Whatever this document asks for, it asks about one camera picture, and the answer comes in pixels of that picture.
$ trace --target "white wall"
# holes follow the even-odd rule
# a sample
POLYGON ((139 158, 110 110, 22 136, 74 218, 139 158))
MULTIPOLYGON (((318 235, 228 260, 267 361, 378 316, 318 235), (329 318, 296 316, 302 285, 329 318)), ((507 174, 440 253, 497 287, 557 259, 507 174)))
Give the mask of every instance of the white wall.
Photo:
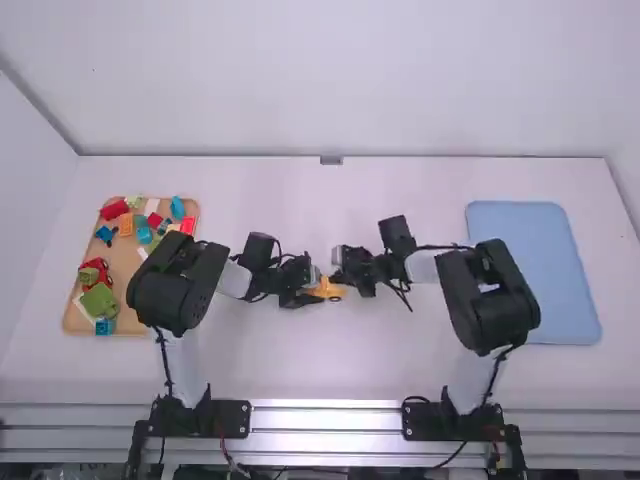
POLYGON ((635 0, 5 0, 0 51, 86 153, 605 155, 640 219, 639 18, 635 0))
POLYGON ((75 153, 0 71, 0 356, 76 165, 75 153))

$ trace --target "metal frame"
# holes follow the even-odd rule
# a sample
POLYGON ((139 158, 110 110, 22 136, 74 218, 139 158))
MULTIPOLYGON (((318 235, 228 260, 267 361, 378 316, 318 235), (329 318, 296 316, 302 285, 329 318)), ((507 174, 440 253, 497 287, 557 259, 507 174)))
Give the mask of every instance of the metal frame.
MULTIPOLYGON (((236 461, 252 465, 422 466, 449 456, 457 443, 407 442, 400 402, 252 400, 247 440, 229 440, 236 461)), ((0 462, 121 463, 133 424, 149 406, 0 404, 0 462)), ((529 468, 638 469, 640 412, 505 410, 520 426, 529 468)), ((145 462, 159 458, 150 439, 145 462)), ((451 466, 484 467, 485 446, 470 443, 451 466)), ((166 463, 223 464, 213 439, 167 439, 166 463)))

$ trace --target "light blue pad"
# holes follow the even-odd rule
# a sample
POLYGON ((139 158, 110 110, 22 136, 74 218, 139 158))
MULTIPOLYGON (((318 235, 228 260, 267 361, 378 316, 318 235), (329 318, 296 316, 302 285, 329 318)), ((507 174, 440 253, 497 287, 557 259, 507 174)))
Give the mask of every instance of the light blue pad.
POLYGON ((550 202, 467 205, 471 243, 501 238, 538 299, 542 321, 528 343, 593 345, 602 328, 567 214, 550 202))

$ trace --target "cork board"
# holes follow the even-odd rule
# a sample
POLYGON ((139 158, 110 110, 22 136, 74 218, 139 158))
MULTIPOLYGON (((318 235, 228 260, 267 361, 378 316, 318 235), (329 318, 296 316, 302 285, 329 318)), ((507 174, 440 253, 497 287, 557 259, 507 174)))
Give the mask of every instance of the cork board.
MULTIPOLYGON (((124 197, 110 198, 104 203, 104 205, 109 205, 122 198, 124 197)), ((131 209, 131 211, 134 214, 144 215, 149 198, 152 197, 144 197, 140 202, 139 208, 131 209)), ((156 200, 159 200, 159 204, 155 212, 163 218, 171 217, 169 210, 171 199, 162 198, 156 200)), ((182 202, 184 204, 186 214, 195 216, 196 219, 199 220, 200 207, 198 206, 198 204, 194 200, 188 198, 182 198, 182 202)), ((99 238, 95 238, 94 233, 101 225, 107 225, 109 227, 118 226, 119 220, 115 218, 107 222, 100 218, 99 212, 96 212, 96 216, 96 224, 93 231, 89 233, 89 244, 87 246, 87 251, 84 254, 82 263, 95 257, 102 257, 107 261, 107 264, 109 265, 109 275, 113 280, 113 293, 120 304, 120 313, 116 317, 116 329, 114 335, 146 336, 148 334, 147 327, 138 322, 136 312, 127 306, 127 302, 125 299, 129 280, 143 261, 142 257, 138 253, 138 248, 142 245, 138 243, 134 231, 133 235, 127 237, 121 237, 119 233, 116 233, 113 238, 111 248, 107 247, 107 245, 102 240, 100 240, 99 238)), ((152 231, 154 237, 157 236, 156 231, 152 231)), ((73 285, 73 288, 71 289, 67 308, 62 320, 62 328, 65 333, 69 335, 93 336, 95 335, 95 324, 92 323, 92 321, 87 318, 86 313, 80 310, 80 308, 78 308, 77 306, 79 303, 77 302, 77 299, 80 297, 80 295, 82 295, 82 288, 80 283, 76 281, 73 285)))

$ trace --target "orange toy piece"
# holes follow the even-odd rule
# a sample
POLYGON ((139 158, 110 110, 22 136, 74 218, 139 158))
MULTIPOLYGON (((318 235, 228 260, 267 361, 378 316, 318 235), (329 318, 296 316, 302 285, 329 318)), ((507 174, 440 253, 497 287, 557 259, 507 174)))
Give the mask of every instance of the orange toy piece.
POLYGON ((120 215, 120 228, 118 234, 121 237, 133 235, 133 213, 123 213, 120 215))
POLYGON ((314 297, 329 299, 330 302, 340 302, 347 294, 347 289, 331 283, 329 277, 322 275, 320 285, 308 288, 306 293, 314 297))

